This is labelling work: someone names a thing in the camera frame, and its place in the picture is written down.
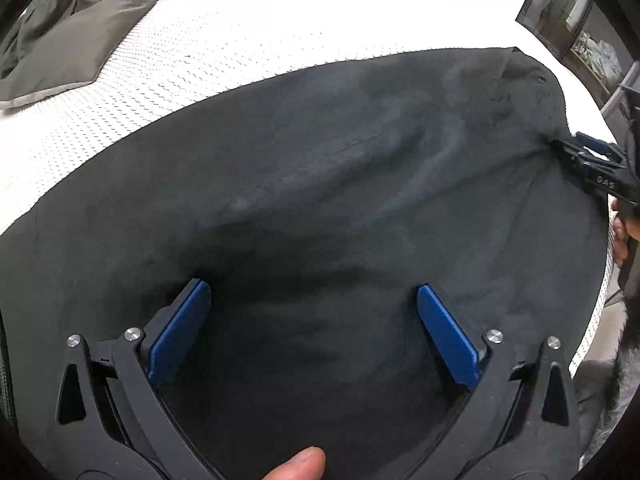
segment black cloth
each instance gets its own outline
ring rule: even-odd
[[[125,137],[0,236],[20,434],[46,460],[71,333],[144,325],[197,276],[214,311],[162,396],[211,463],[255,480],[316,445],[330,479],[401,477],[461,395],[419,285],[524,362],[584,335],[608,223],[547,145],[568,136],[539,62],[451,49],[287,73]]]
[[[0,109],[93,82],[113,49],[155,2],[33,0],[0,38]],[[66,41],[61,44],[60,38]]]

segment screw head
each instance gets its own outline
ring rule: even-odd
[[[558,350],[562,346],[560,340],[554,335],[550,335],[546,338],[546,344],[549,348],[553,348],[554,350]]]
[[[142,335],[142,330],[140,330],[138,327],[133,326],[131,328],[127,328],[124,331],[124,339],[126,339],[127,341],[135,341],[136,339],[138,339],[140,336]]]
[[[66,345],[69,348],[73,348],[74,346],[78,346],[82,341],[82,337],[79,334],[70,335],[66,340]]]
[[[500,344],[504,339],[504,335],[497,328],[487,331],[486,338],[492,343]]]

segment white textured surface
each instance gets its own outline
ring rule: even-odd
[[[161,0],[95,83],[0,116],[0,233],[71,171],[142,126],[225,90],[337,60],[517,46],[556,74],[572,132],[613,140],[584,86],[512,18],[494,16],[495,6],[495,0]],[[610,260],[609,248],[604,294]],[[593,339],[601,303],[575,363]]]
[[[593,343],[593,339],[596,337],[598,325],[600,324],[602,309],[604,308],[604,304],[607,301],[609,280],[611,277],[611,273],[613,272],[613,242],[616,237],[615,232],[613,231],[613,219],[615,217],[616,213],[612,210],[609,210],[609,245],[607,247],[607,265],[604,270],[604,278],[602,280],[602,284],[600,285],[598,301],[596,302],[596,305],[593,309],[593,314],[591,314],[589,325],[584,333],[580,346],[578,346],[578,349],[575,351],[574,358],[571,360],[571,363],[569,363],[569,372],[571,373],[571,377],[574,376],[576,370],[578,369],[578,366],[584,360],[587,352],[589,352],[591,343]]]

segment hand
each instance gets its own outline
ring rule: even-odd
[[[307,447],[279,465],[262,480],[320,480],[324,473],[324,451]]]
[[[611,209],[618,210],[618,199],[611,203]],[[627,239],[631,236],[640,240],[640,218],[628,217],[625,221],[616,218],[613,221],[613,231],[616,234],[616,240],[613,243],[613,259],[617,266],[622,267],[629,256],[629,250],[626,246]]]

